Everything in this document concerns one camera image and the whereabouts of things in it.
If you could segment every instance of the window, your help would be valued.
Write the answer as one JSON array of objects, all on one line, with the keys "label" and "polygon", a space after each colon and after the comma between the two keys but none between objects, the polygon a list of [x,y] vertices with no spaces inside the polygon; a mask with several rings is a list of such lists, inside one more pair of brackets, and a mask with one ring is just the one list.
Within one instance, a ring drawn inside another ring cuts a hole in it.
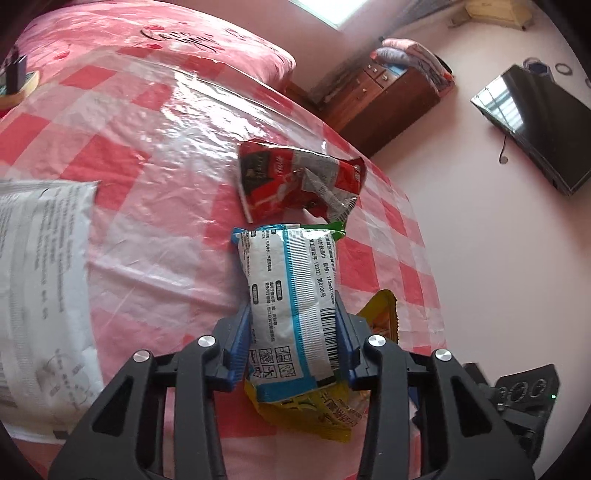
[{"label": "window", "polygon": [[368,0],[290,0],[324,23],[339,28]]}]

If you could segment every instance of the pink checkered bedsheet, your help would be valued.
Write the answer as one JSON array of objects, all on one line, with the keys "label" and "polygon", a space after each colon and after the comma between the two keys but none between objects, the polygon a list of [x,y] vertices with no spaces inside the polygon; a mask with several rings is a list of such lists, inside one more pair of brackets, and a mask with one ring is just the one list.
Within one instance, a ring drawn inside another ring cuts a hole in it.
[{"label": "pink checkered bedsheet", "polygon": [[[0,121],[5,178],[100,180],[88,282],[106,382],[137,349],[180,349],[247,297],[229,236],[248,227],[236,192],[237,147],[252,137],[359,156],[315,116],[238,70],[147,48],[81,56]],[[337,245],[337,287],[350,312],[392,290],[402,347],[430,353],[444,345],[443,322],[417,222],[404,193],[365,161],[361,200]],[[269,222],[282,220],[318,221],[292,211]],[[364,424],[341,444],[266,424],[241,386],[216,405],[230,480],[355,475]],[[168,439],[171,415],[169,408]],[[20,446],[44,473],[58,448]],[[165,452],[170,457],[169,443]]]}]

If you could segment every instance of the television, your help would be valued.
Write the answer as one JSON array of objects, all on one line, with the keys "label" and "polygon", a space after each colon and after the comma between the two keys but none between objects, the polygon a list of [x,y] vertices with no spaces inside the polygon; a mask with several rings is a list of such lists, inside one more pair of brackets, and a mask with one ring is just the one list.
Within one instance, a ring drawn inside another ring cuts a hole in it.
[{"label": "television", "polygon": [[551,78],[513,65],[472,103],[558,191],[572,195],[591,176],[591,109]]}]

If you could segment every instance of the drawer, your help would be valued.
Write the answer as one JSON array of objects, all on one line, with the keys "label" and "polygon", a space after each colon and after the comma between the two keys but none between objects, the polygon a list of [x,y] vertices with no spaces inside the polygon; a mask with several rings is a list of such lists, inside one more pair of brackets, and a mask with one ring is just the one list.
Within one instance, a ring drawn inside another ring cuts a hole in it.
[{"label": "drawer", "polygon": [[381,92],[380,85],[362,70],[326,106],[322,120],[338,132]]},{"label": "drawer", "polygon": [[367,73],[374,80],[378,78],[386,70],[380,64],[375,63],[373,60],[369,60],[368,64],[363,67],[365,73]]},{"label": "drawer", "polygon": [[391,72],[390,70],[384,70],[382,74],[375,79],[375,81],[378,82],[382,88],[388,88],[396,81],[397,78],[399,77],[394,72]]}]

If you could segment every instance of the bed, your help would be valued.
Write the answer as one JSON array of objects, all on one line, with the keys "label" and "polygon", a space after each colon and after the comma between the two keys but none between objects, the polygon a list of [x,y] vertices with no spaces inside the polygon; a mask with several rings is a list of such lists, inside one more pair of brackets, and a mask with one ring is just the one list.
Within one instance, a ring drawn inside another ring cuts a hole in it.
[{"label": "bed", "polygon": [[220,18],[152,0],[69,5],[33,20],[18,39],[41,82],[97,46],[146,47],[219,60],[283,91],[296,66],[285,50]]},{"label": "bed", "polygon": [[[152,40],[137,33],[146,22],[132,21],[121,5],[111,5],[113,10],[106,4],[69,8],[87,25],[92,18],[120,17],[114,21],[128,25],[139,43],[96,48],[88,38],[82,44],[62,36],[52,37],[56,43],[44,50],[41,27],[48,25],[46,19],[32,25],[20,44],[41,69],[43,84],[0,121],[3,178],[100,181],[88,283],[105,382],[136,350],[147,348],[156,355],[178,350],[209,333],[246,298],[229,241],[232,228],[248,227],[235,183],[239,142],[256,137],[340,158],[360,156],[321,120],[272,88],[293,68],[288,54],[281,55],[290,67],[283,64],[286,69],[271,74],[275,57],[265,66],[241,68],[242,60],[235,57],[244,44],[238,37],[228,37],[232,46],[223,44],[225,60],[182,42],[153,48]],[[165,16],[163,6],[153,2],[124,5],[152,5],[160,19]],[[186,12],[171,8],[168,18],[178,14],[187,21]],[[69,13],[49,15],[65,19]],[[160,31],[169,31],[174,22],[158,20],[168,29]],[[67,36],[65,30],[64,23],[60,35]],[[97,42],[108,40],[99,36]],[[66,50],[67,57],[55,60]],[[347,237],[337,246],[337,287],[350,312],[358,312],[376,291],[392,290],[398,299],[401,346],[427,354],[445,340],[420,230],[406,195],[364,160],[365,187],[349,217]],[[281,221],[319,220],[295,211],[269,219]],[[170,405],[167,409],[170,439]],[[240,385],[232,394],[217,395],[216,409],[230,479],[345,480],[356,475],[364,422],[349,443],[278,429],[256,414]],[[59,446],[18,444],[46,475]],[[170,459],[170,442],[166,445]],[[416,471],[417,455],[413,466]]]}]

